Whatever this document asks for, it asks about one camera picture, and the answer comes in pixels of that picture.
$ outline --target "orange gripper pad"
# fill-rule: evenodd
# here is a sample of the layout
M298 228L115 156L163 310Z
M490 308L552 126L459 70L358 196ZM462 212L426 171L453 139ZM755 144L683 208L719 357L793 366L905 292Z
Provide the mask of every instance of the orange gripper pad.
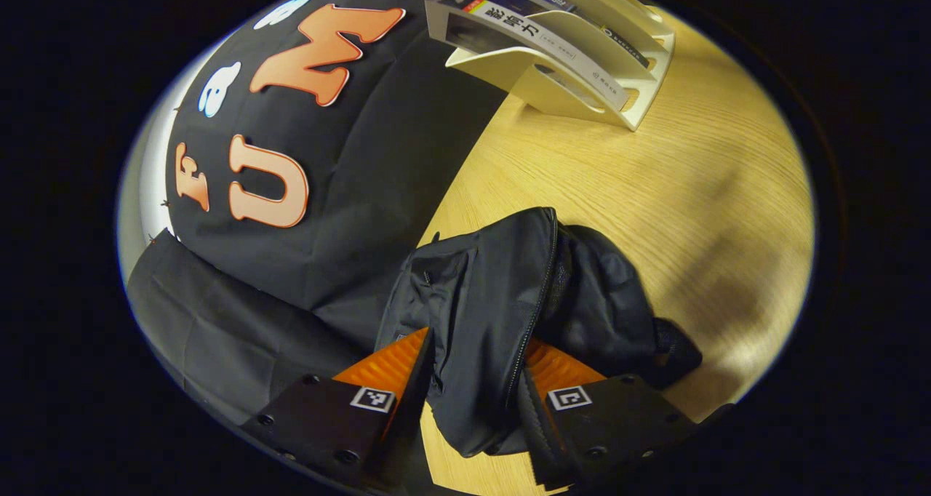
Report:
M605 379L601 373L563 353L556 347L533 337L527 347L525 363L530 368L540 399L556 389L595 383Z
M371 387L391 391L400 401L407 387L410 373L423 346L427 327L395 341L381 351L356 362L353 366L336 374L333 380L351 383L359 387Z

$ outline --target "black cloth cover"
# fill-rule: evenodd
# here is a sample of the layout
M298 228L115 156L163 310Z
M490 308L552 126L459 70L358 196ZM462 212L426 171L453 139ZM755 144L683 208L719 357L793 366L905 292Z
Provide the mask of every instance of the black cloth cover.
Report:
M127 294L183 390L236 425L304 374L333 376L369 354L312 313L221 273L169 231L143 251Z
M310 43L298 23L328 4L345 9L405 9L362 58L318 71L350 72L331 105L310 92L268 86L250 92L267 58ZM423 0L309 0L287 19L254 29L272 6L229 36L197 74L177 110L166 158L173 232L223 273L313 311L334 330L369 349L375 344L398 264L417 246L433 211L506 94L453 68L453 48L428 35ZM239 74L212 117L199 109L201 89L219 68ZM284 192L275 175L230 169L234 135L284 154L305 171L309 200L302 220L277 228L236 220L228 189L270 199ZM175 148L209 182L209 211L175 193Z
M636 371L658 388L701 362L675 326L655 321L637 271L611 241L559 224L545 207L414 251L376 348L421 327L436 334L428 403L440 432L465 457L527 449L515 432L515 402L531 335L605 376ZM668 341L676 353L661 367L655 357L671 351Z

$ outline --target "white book stand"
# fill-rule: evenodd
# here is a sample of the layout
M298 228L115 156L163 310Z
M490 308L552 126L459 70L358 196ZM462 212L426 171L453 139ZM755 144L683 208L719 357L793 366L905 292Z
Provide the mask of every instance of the white book stand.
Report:
M598 91L575 72L528 47L509 47L483 55L456 49L446 59L446 66L484 79L546 114L604 121L637 130L666 76L676 43L675 31L663 23L660 15L637 0L568 1L578 5L586 16L618 32L649 60L648 68L643 68L595 25L571 12L547 11L527 16L578 47L616 79L628 92L624 108L611 108ZM589 103L554 81L554 74L572 79L573 86L586 92Z

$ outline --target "orange letter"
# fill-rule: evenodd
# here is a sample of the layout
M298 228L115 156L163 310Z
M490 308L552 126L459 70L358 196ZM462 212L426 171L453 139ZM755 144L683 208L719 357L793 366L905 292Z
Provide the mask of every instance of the orange letter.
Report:
M325 5L297 26L311 42L265 60L255 71L249 90L259 92L268 85L279 85L316 95L317 105L332 104L343 91L349 71L345 68L335 68L330 72L312 69L362 58L359 47L340 36L340 32L355 34L362 43L372 43L382 39L404 15L404 9L370 11L339 9L332 3Z
M242 190L237 181L230 184L230 212L237 220L249 218L273 227L288 228L297 225L307 210L307 177L296 161L275 151L247 145L242 135L233 136L230 143L230 168L233 172L251 167L270 172L285 183L285 195L280 200L269 200Z
M200 208L210 211L210 200L207 198L207 175L200 172L198 177L193 175L197 172L197 162L189 156L184 156L187 152L187 145L177 144L175 148L175 190L177 197L184 195L190 196L200 204Z

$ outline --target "wooden table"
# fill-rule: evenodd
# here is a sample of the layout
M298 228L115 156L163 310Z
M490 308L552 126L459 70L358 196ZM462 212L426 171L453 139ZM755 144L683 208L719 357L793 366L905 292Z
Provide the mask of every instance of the wooden table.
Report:
M677 321L702 366L665 390L702 420L754 386L791 333L811 271L815 217L804 162L764 90L687 23L637 132L549 116L508 96L456 175L421 244L549 205L603 232ZM459 456L429 407L433 482L483 496L545 494L527 453Z

